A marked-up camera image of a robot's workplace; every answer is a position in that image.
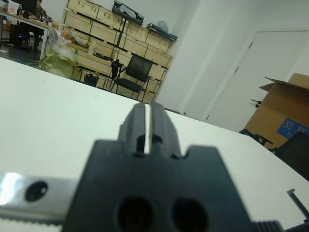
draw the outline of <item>computer monitor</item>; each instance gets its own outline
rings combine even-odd
[[[37,0],[13,0],[16,3],[19,3],[23,7],[23,11],[30,12],[33,15],[37,9]]]

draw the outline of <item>desk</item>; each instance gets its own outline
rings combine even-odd
[[[41,23],[41,22],[37,22],[37,21],[34,21],[34,20],[26,19],[23,16],[17,16],[17,15],[14,15],[14,14],[11,14],[11,13],[8,13],[8,12],[5,12],[5,11],[0,11],[0,30],[1,30],[1,32],[0,32],[0,41],[2,40],[2,20],[3,20],[3,16],[13,17],[13,18],[17,19],[18,21],[27,23],[29,25],[32,25],[32,26],[36,27],[36,28],[40,28],[40,29],[44,30],[44,37],[43,37],[41,56],[40,56],[40,59],[42,59],[42,57],[44,55],[44,52],[45,52],[45,49],[46,49],[48,30],[51,27],[46,25],[46,24],[44,24],[44,23]]]
[[[0,70],[1,172],[79,178],[93,142],[116,140],[120,125],[137,103],[2,58]],[[309,208],[307,180],[250,137],[172,112],[168,115],[183,153],[190,145],[218,148],[252,220],[277,219],[285,229],[302,223],[304,216],[286,192],[295,188]],[[25,228],[0,221],[0,231]]]

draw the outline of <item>door handle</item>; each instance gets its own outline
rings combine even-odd
[[[259,108],[260,104],[262,103],[261,101],[257,101],[257,100],[253,100],[253,99],[250,99],[250,100],[257,102],[257,104],[255,105],[256,108]]]

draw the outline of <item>blue label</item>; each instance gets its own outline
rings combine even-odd
[[[286,118],[283,124],[277,130],[277,133],[284,136],[287,139],[290,139],[297,132],[303,132],[309,135],[309,127],[300,124],[290,118]]]

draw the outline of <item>screw hole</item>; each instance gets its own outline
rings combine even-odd
[[[195,200],[181,198],[173,206],[173,220],[181,232],[206,232],[208,220],[203,207]]]
[[[123,232],[145,232],[153,222],[151,205],[141,197],[130,197],[119,208],[119,224]]]
[[[30,185],[26,191],[25,198],[27,202],[36,202],[47,193],[46,182],[39,181]]]

